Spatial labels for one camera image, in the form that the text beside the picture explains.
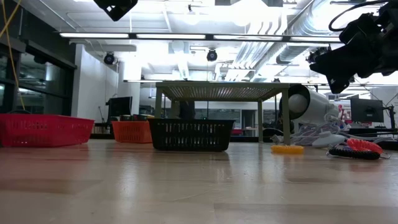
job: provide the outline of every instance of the computer monitor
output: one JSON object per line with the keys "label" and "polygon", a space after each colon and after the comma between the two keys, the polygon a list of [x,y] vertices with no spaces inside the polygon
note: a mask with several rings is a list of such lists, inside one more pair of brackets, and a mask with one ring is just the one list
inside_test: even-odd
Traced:
{"label": "computer monitor", "polygon": [[108,101],[108,117],[131,115],[132,97],[111,98]]}
{"label": "computer monitor", "polygon": [[351,120],[358,122],[384,122],[381,100],[351,99]]}

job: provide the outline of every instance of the black coiled cable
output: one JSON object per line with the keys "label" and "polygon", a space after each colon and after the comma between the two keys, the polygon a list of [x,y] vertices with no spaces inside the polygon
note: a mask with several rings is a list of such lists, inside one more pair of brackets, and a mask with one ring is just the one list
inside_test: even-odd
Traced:
{"label": "black coiled cable", "polygon": [[354,151],[349,149],[333,148],[329,150],[332,156],[350,157],[355,159],[376,160],[380,158],[380,154],[372,151]]}

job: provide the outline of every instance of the red basket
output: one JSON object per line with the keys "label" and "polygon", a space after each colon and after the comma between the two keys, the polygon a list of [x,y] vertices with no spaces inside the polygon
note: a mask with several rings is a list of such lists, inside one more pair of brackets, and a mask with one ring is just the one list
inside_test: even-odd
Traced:
{"label": "red basket", "polygon": [[151,143],[148,121],[113,121],[114,138],[117,142]]}
{"label": "red basket", "polygon": [[58,147],[88,142],[94,121],[59,115],[0,114],[4,147]]}

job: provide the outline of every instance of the black basket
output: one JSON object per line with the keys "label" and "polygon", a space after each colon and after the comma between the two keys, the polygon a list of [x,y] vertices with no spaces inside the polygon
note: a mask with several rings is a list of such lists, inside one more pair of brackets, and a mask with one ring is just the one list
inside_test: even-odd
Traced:
{"label": "black basket", "polygon": [[225,151],[233,120],[148,119],[152,143],[163,151]]}

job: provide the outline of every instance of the plastic basket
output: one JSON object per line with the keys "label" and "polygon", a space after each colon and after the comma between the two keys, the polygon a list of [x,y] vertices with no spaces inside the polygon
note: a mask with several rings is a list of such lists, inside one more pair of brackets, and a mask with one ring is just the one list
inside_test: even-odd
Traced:
{"label": "plastic basket", "polygon": [[152,142],[162,151],[225,151],[233,120],[149,119]]}
{"label": "plastic basket", "polygon": [[4,147],[59,147],[88,142],[94,121],[59,115],[0,114]]}
{"label": "plastic basket", "polygon": [[151,143],[147,121],[113,121],[114,138],[117,142]]}

